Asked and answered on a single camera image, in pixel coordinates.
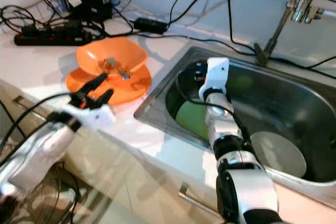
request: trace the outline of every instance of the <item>countertop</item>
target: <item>countertop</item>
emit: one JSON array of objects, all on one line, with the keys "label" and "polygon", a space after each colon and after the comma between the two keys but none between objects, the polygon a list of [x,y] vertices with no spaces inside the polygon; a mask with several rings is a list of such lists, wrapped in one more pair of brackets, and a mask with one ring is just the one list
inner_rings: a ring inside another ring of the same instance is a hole
[{"label": "countertop", "polygon": [[[108,22],[107,30],[124,29],[118,20]],[[153,91],[158,83],[193,46],[198,45],[213,51],[221,51],[228,56],[253,61],[252,57],[239,56],[227,49],[201,42],[191,42],[182,38],[148,39],[137,36],[128,37],[146,50],[149,59],[146,63],[151,76]],[[51,94],[67,91],[65,78],[69,72],[78,68],[76,47],[17,47],[13,35],[0,35],[0,84],[11,95],[22,96],[36,102]],[[293,67],[271,63],[271,68],[290,72],[315,81],[336,87],[334,80],[317,73],[298,71]],[[217,170],[212,153],[181,141],[154,127],[137,121],[133,114],[145,97],[124,105],[115,106],[117,122],[102,134],[126,148],[133,155],[188,177],[211,188],[215,188]],[[67,99],[51,100],[48,108],[56,108]],[[292,190],[276,185],[280,215],[284,220],[299,223],[336,223],[336,210],[302,196]]]}]

